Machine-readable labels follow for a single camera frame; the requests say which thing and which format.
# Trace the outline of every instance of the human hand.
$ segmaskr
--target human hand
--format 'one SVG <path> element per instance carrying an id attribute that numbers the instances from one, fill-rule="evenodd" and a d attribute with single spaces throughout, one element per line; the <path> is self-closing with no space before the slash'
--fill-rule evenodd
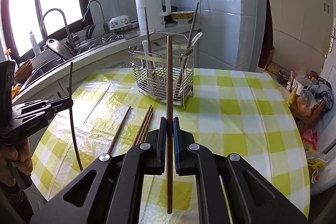
<path id="1" fill-rule="evenodd" d="M 30 155 L 30 146 L 28 139 L 25 139 L 17 147 L 0 146 L 0 182 L 12 187 L 15 185 L 15 178 L 7 166 L 6 159 L 18 160 L 18 170 L 25 175 L 33 171 L 33 162 Z"/>

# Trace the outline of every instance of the white kettle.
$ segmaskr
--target white kettle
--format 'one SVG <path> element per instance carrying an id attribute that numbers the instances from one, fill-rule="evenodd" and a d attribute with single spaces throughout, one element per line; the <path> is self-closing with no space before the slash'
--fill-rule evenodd
<path id="1" fill-rule="evenodd" d="M 146 32 L 145 11 L 147 10 L 148 28 L 150 32 L 162 30 L 166 27 L 164 17 L 170 15 L 170 0 L 165 0 L 166 11 L 162 10 L 161 0 L 135 0 L 140 32 Z"/>

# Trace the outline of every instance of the plastic tablecloth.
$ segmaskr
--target plastic tablecloth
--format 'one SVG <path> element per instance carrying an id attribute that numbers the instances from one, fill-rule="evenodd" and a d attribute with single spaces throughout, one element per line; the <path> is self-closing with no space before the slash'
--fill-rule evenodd
<path id="1" fill-rule="evenodd" d="M 139 93 L 130 68 L 95 71 L 73 94 L 73 119 L 85 168 L 106 153 L 128 108 L 131 112 L 112 155 L 126 153 L 149 105 L 150 130 L 157 129 L 166 105 Z M 185 110 L 174 107 L 182 130 L 213 153 L 238 153 L 306 216 L 310 180 L 305 152 L 294 119 L 267 73 L 194 69 L 194 96 Z M 33 154 L 32 179 L 50 200 L 79 173 L 69 111 L 53 119 Z M 174 174 L 173 214 L 166 213 L 166 181 L 145 176 L 139 223 L 198 223 L 194 176 Z"/>

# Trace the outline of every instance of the metal utensil holder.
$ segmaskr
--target metal utensil holder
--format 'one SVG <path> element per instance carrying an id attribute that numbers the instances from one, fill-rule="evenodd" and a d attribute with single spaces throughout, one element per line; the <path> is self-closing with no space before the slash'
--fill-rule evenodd
<path id="1" fill-rule="evenodd" d="M 179 33 L 152 32 L 164 35 L 183 36 L 186 41 L 187 37 Z M 166 47 L 165 42 L 151 42 L 151 45 L 159 45 Z M 162 102 L 167 100 L 167 58 L 165 53 L 138 51 L 139 45 L 129 47 L 128 53 L 131 56 L 131 64 L 135 82 L 139 92 L 144 93 L 153 98 L 157 98 Z M 183 49 L 183 53 L 179 56 L 173 52 L 173 104 L 179 105 L 183 110 L 185 99 L 188 95 L 193 96 L 194 89 L 194 48 L 186 48 L 186 46 L 173 43 L 174 49 Z M 178 84 L 180 73 L 183 73 L 182 81 Z"/>

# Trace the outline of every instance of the yellow patterned bowl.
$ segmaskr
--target yellow patterned bowl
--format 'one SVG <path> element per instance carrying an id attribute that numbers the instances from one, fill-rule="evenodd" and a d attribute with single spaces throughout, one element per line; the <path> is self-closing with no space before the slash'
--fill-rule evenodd
<path id="1" fill-rule="evenodd" d="M 186 25 L 188 21 L 193 19 L 194 12 L 193 11 L 181 11 L 181 12 L 172 12 L 171 18 L 177 22 L 179 25 Z"/>

